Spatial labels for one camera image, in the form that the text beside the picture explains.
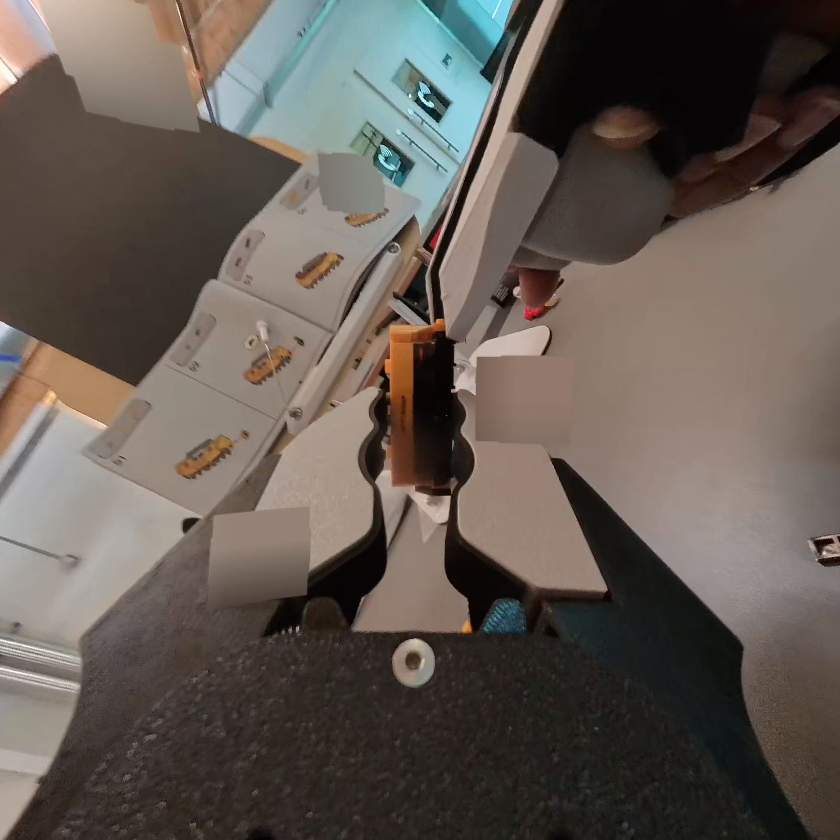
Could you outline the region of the lego instruction booklet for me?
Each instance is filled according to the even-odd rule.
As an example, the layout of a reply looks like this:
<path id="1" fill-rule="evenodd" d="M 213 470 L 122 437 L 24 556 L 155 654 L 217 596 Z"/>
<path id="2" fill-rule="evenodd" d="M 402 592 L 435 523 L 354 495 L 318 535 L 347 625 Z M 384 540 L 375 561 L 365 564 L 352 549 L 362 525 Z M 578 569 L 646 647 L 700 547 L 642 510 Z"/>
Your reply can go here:
<path id="1" fill-rule="evenodd" d="M 373 264 L 422 203 L 384 183 L 383 207 L 329 209 L 309 157 L 229 247 L 191 317 L 109 426 L 82 450 L 93 465 L 197 516 L 208 513 L 285 425 L 244 378 L 266 320 L 295 351 L 294 396 L 338 331 Z"/>

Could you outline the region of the door window with logo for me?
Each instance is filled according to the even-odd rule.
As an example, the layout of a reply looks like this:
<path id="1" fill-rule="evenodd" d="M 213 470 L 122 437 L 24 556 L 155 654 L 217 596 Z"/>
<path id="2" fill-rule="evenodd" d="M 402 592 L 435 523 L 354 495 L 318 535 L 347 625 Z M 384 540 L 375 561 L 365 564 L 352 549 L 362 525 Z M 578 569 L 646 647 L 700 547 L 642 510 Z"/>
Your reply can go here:
<path id="1" fill-rule="evenodd" d="M 435 124 L 440 124 L 450 105 L 443 93 L 410 60 L 404 59 L 392 77 L 392 83 Z"/>
<path id="2" fill-rule="evenodd" d="M 414 168 L 413 159 L 371 122 L 364 122 L 350 143 L 352 152 L 371 159 L 383 177 L 402 187 Z"/>

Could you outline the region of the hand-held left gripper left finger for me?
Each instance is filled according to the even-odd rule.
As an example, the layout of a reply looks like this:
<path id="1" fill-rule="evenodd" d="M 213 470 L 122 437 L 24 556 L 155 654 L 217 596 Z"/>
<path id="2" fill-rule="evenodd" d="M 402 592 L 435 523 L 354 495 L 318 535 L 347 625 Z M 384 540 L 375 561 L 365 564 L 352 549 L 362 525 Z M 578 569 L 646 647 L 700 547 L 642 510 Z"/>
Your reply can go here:
<path id="1" fill-rule="evenodd" d="M 307 508 L 306 601 L 326 597 L 353 621 L 386 567 L 382 493 L 385 394 L 369 387 L 332 409 L 282 451 L 257 511 Z"/>

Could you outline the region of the black backing board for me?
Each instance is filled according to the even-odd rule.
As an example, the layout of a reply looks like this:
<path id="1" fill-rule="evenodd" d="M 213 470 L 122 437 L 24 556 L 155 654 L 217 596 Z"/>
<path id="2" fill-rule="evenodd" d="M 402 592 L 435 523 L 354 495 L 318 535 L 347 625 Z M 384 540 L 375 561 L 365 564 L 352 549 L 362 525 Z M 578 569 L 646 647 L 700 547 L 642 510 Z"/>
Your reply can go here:
<path id="1" fill-rule="evenodd" d="M 87 112 L 58 56 L 2 94 L 1 316 L 137 385 L 300 164 L 209 122 Z"/>

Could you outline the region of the orange black lego car assembly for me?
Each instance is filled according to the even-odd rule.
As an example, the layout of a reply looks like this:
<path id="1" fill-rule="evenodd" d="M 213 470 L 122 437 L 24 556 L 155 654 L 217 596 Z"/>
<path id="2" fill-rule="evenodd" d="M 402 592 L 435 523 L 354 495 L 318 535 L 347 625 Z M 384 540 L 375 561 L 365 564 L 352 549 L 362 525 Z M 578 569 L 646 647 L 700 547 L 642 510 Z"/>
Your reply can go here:
<path id="1" fill-rule="evenodd" d="M 455 441 L 455 343 L 445 320 L 390 329 L 387 458 L 395 487 L 449 494 Z"/>

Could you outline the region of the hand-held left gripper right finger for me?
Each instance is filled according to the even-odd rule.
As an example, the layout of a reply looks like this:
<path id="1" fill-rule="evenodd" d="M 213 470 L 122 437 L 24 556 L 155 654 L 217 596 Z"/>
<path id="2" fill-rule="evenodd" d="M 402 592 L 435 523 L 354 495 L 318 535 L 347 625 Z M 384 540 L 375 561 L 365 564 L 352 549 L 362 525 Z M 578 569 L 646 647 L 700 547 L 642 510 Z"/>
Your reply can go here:
<path id="1" fill-rule="evenodd" d="M 456 401 L 449 582 L 468 603 L 603 600 L 605 578 L 549 453 L 479 440 L 476 397 L 458 392 Z"/>

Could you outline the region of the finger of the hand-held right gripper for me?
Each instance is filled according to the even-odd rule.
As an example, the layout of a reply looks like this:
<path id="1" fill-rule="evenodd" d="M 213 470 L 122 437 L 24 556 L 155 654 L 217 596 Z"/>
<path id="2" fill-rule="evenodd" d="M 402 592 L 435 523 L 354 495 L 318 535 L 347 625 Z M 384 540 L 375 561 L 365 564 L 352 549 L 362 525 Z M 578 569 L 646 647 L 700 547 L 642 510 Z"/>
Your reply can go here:
<path id="1" fill-rule="evenodd" d="M 446 334 L 464 341 L 500 285 L 559 168 L 557 156 L 505 133 L 464 180 L 437 243 L 436 279 Z"/>
<path id="2" fill-rule="evenodd" d="M 505 133 L 521 133 L 534 140 L 521 126 L 520 111 L 530 90 L 534 87 L 539 63 L 548 44 L 549 4 L 548 2 L 517 3 L 513 18 L 515 24 L 511 41 L 500 63 L 497 78 L 492 84 L 476 135 L 459 170 L 439 229 L 437 244 L 427 268 L 427 302 L 431 309 L 442 309 L 436 279 L 436 250 L 451 212 L 450 207 L 454 203 L 459 203 L 457 196 L 462 189 L 463 181 L 469 181 L 476 175 L 482 157 L 488 150 L 493 150 L 499 144 Z"/>

